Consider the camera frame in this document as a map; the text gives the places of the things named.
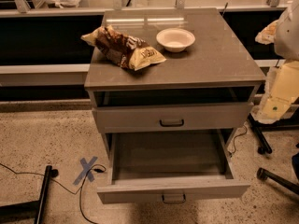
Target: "drawer front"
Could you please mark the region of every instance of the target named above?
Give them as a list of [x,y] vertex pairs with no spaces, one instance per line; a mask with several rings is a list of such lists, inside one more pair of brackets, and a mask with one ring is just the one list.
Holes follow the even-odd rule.
[[185,105],[95,108],[100,133],[241,127],[252,105]]
[[235,180],[215,130],[114,133],[102,203],[184,203],[236,198],[249,182]]

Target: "floor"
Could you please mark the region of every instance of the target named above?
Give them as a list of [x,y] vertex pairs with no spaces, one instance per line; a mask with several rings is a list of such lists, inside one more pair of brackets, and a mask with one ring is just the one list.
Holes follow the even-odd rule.
[[[46,165],[58,169],[56,181],[73,192],[80,173],[80,161],[107,167],[108,159],[96,130],[88,100],[61,102],[0,103],[0,162],[15,172],[43,174]],[[243,133],[244,128],[236,134]],[[126,203],[102,204],[96,189],[104,186],[107,174],[93,173],[82,191],[85,216],[100,224],[143,223],[298,223],[299,197],[268,179],[256,177],[259,167],[281,175],[293,183],[298,180],[292,169],[292,156],[299,152],[299,131],[264,133],[273,148],[271,155],[257,153],[258,140],[250,128],[235,139],[232,157],[240,180],[250,188],[241,198],[187,201],[183,204]],[[15,175],[0,166],[0,205],[38,199],[42,184],[40,175]],[[9,223],[34,223],[21,219]],[[50,182],[44,223],[89,223],[79,209],[79,193],[71,194]]]

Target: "brown snack bag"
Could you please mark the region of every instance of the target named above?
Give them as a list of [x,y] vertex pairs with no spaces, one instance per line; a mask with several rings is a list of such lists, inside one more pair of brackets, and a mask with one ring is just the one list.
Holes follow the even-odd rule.
[[92,33],[83,35],[81,39],[90,46],[98,47],[109,60],[121,68],[139,70],[166,60],[146,41],[117,32],[112,26],[101,26]]

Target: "black metal stand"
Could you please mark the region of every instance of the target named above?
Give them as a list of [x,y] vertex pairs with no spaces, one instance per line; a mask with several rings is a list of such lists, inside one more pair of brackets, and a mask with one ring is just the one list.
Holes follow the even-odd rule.
[[257,173],[257,177],[262,180],[265,181],[268,177],[271,178],[272,180],[276,181],[277,183],[279,183],[281,186],[283,186],[284,188],[296,193],[297,195],[299,195],[299,186],[293,184],[292,182],[278,176],[275,175],[271,172],[269,172],[268,170],[265,170],[264,168],[259,168],[258,173]]
[[248,121],[251,129],[260,140],[259,154],[272,153],[272,148],[263,136],[263,131],[280,131],[280,130],[294,130],[299,129],[299,109],[289,119],[281,119],[273,124],[262,124],[254,120],[253,116],[249,114]]
[[18,203],[0,207],[0,223],[9,221],[12,218],[35,218],[35,224],[41,224],[43,220],[45,204],[49,189],[49,182],[52,177],[58,175],[56,169],[52,170],[52,166],[48,165],[45,170],[43,185],[40,191],[39,199],[27,203]]

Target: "cabinet top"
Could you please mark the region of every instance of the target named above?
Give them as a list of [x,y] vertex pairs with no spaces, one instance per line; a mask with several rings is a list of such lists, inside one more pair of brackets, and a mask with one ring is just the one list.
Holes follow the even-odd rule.
[[[215,8],[108,11],[102,25],[146,40],[167,60],[139,71],[125,70],[94,49],[87,90],[247,86],[264,81],[261,69]],[[180,53],[166,51],[156,35],[173,27],[192,32],[194,44]]]

